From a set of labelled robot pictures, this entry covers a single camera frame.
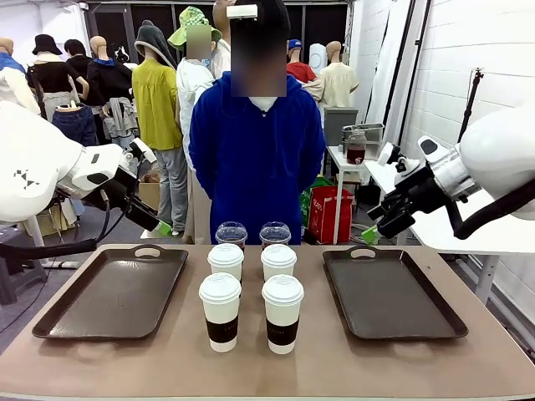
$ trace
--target robotic arm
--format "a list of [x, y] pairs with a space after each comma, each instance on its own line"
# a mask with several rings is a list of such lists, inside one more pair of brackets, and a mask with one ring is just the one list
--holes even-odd
[[[0, 221], [18, 222], [37, 215], [46, 208], [56, 189], [105, 210], [106, 201], [98, 191], [104, 190], [110, 209], [119, 207], [133, 222], [154, 230], [160, 221], [155, 211], [133, 193], [137, 178], [128, 165], [133, 157], [141, 160], [144, 156], [154, 162], [155, 156], [140, 140], [130, 147], [129, 153], [118, 145], [85, 148], [27, 109], [0, 102]], [[91, 241], [91, 246], [96, 247], [96, 241]], [[66, 251], [66, 247], [61, 255], [80, 251]], [[16, 248], [9, 248], [0, 244], [0, 256], [16, 256]], [[36, 255], [41, 251], [37, 257], [25, 252], [24, 258], [61, 256], [58, 247], [46, 256], [43, 249], [35, 248]]]
[[[368, 212], [380, 218], [377, 231], [391, 238], [415, 223], [416, 211], [445, 206], [455, 237], [468, 238], [508, 214], [535, 220], [535, 107], [489, 114], [472, 124], [461, 143], [446, 149], [428, 136], [418, 140], [424, 160], [411, 160], [387, 144], [379, 163], [396, 163], [395, 190]], [[481, 188], [494, 199], [465, 221], [457, 201]]]

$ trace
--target red bag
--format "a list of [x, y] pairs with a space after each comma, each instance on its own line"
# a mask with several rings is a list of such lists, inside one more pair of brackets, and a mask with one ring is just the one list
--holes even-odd
[[[312, 189], [308, 230], [320, 244], [332, 244], [334, 240], [334, 217], [336, 216], [336, 186], [320, 186]], [[342, 189], [338, 242], [348, 242], [351, 235], [351, 204], [353, 196]]]

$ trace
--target brown tray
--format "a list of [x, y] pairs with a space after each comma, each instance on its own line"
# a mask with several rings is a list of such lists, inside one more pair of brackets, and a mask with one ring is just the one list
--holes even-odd
[[356, 337], [425, 340], [468, 334], [465, 323], [406, 251], [356, 246], [326, 251], [324, 260], [335, 299]]
[[32, 334], [93, 341], [146, 338], [164, 316], [187, 255], [155, 245], [101, 251]]

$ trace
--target blue cap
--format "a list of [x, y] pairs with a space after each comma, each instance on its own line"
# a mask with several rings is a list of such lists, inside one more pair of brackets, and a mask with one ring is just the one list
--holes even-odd
[[299, 39], [292, 39], [290, 40], [290, 43], [288, 45], [288, 50], [291, 50], [293, 48], [302, 48], [303, 45], [301, 44], [301, 41]]

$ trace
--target red shirt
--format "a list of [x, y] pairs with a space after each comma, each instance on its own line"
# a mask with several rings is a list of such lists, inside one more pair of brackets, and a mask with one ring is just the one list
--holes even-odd
[[286, 72], [304, 84], [316, 79], [316, 74], [308, 64], [297, 61], [296, 63], [286, 64]]

